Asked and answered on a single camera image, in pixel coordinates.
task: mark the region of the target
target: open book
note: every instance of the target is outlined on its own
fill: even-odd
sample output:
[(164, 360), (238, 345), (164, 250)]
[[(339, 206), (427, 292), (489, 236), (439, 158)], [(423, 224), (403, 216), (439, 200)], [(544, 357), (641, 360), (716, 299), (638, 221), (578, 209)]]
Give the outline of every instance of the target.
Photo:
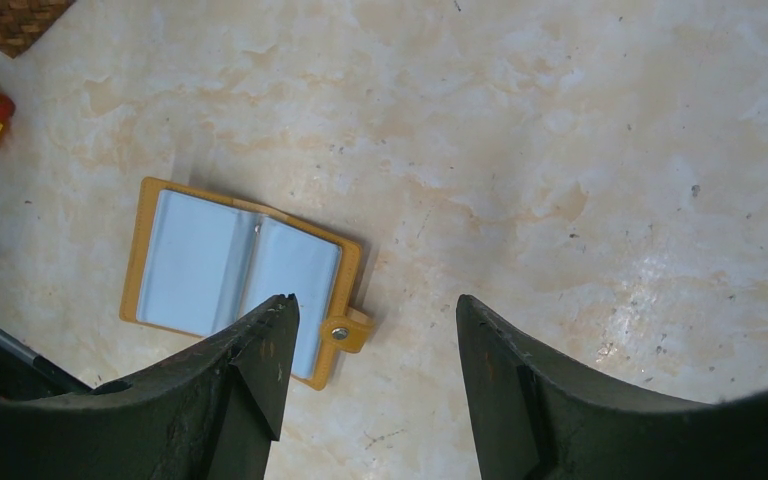
[(160, 192), (137, 320), (209, 336), (275, 294), (295, 294), (293, 375), (309, 379), (340, 247), (268, 215)]

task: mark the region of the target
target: woven basket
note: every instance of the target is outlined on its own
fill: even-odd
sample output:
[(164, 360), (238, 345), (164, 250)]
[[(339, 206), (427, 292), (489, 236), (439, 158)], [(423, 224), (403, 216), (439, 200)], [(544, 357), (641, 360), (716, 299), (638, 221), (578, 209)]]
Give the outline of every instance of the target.
[(0, 50), (16, 57), (31, 47), (74, 0), (0, 0)]

